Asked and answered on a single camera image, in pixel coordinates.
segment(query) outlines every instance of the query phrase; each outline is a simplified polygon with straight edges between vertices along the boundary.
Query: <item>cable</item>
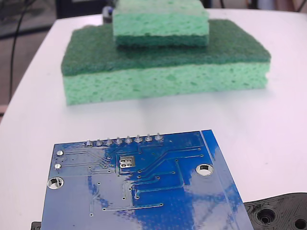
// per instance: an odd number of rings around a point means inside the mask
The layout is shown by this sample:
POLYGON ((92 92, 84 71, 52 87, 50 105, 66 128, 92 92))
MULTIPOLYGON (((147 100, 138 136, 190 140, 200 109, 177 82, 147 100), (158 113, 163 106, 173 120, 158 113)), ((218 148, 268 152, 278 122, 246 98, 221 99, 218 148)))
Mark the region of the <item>cable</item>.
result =
POLYGON ((13 66, 14 66, 14 53, 15 53, 15 45, 16 45, 16 40, 18 37, 18 32, 19 32, 19 28, 21 25, 21 22, 23 20, 24 14, 26 12, 26 10, 28 9, 29 6, 31 6, 36 0, 32 0, 30 2, 28 2, 25 6, 24 9, 20 15, 20 19, 18 21, 17 24, 17 28, 16 28, 16 32, 15 32, 15 36, 14 36, 14 40, 13 40, 13 46, 12 46, 12 52, 11 52, 11 69, 10 69, 10 88, 9 88, 9 102, 12 99, 12 93, 13 93, 13 66))
POLYGON ((221 7, 222 7, 223 9, 225 9, 224 1, 223 1, 223 0, 220 0, 220 3, 221 3, 221 7))
POLYGON ((297 9, 296 12, 301 12, 301 10, 303 9, 303 7, 304 7, 304 5, 306 4, 306 2, 307 2, 307 0, 304 0, 304 1, 302 2, 302 4, 300 5, 300 7, 297 9))

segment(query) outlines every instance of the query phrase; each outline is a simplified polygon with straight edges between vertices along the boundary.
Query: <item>green sponge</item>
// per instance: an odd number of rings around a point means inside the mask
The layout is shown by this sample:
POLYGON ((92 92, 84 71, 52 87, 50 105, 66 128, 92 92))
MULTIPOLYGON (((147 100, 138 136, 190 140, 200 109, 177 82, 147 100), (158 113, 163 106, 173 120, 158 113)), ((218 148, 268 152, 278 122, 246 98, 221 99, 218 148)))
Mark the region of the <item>green sponge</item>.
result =
POLYGON ((118 46, 206 46, 208 13, 199 0, 120 0, 113 12, 118 46))
POLYGON ((116 48, 109 24, 73 33, 62 62, 67 104, 264 88, 271 56, 228 20, 203 48, 116 48))

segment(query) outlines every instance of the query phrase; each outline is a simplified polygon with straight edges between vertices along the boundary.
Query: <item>blue circuit board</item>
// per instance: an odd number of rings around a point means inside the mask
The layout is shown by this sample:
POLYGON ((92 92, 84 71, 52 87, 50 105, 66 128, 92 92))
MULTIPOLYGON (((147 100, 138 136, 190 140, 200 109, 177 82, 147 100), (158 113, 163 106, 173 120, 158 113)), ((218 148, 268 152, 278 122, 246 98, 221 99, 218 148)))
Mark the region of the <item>blue circuit board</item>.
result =
POLYGON ((211 130, 56 144, 42 230, 252 230, 211 130))

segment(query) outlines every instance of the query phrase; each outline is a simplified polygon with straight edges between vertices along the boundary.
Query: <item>screw hole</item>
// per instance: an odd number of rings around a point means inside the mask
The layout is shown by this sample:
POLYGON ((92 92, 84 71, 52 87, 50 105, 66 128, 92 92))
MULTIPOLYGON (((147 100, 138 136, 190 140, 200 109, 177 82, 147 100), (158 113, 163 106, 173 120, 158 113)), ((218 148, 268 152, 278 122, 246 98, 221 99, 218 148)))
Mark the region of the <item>screw hole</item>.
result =
POLYGON ((202 176, 210 176, 213 173, 213 167, 209 164, 200 164, 196 167, 196 172, 202 176))
POLYGON ((297 229, 305 229, 307 227, 307 223, 304 219, 298 219, 295 222, 295 227, 297 229))
POLYGON ((60 177, 53 177, 48 180, 47 186, 50 189, 59 189, 63 186, 64 180, 60 177))
POLYGON ((275 220, 275 213, 273 210, 265 208, 263 210, 261 210, 258 214, 257 214, 257 218, 258 220, 261 221, 262 224, 270 224, 275 220))

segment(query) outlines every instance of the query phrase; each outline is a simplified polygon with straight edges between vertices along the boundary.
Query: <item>table surface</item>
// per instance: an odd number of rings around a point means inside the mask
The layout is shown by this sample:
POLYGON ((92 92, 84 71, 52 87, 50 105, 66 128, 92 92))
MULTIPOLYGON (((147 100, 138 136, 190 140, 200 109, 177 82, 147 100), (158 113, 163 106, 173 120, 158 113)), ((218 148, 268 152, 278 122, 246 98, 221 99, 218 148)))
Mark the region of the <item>table surface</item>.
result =
POLYGON ((307 15, 208 11, 269 50, 266 89, 67 107, 60 65, 71 33, 102 17, 55 22, 0 124, 0 229, 41 220, 53 145, 87 139, 212 129, 244 202, 307 192, 307 15))

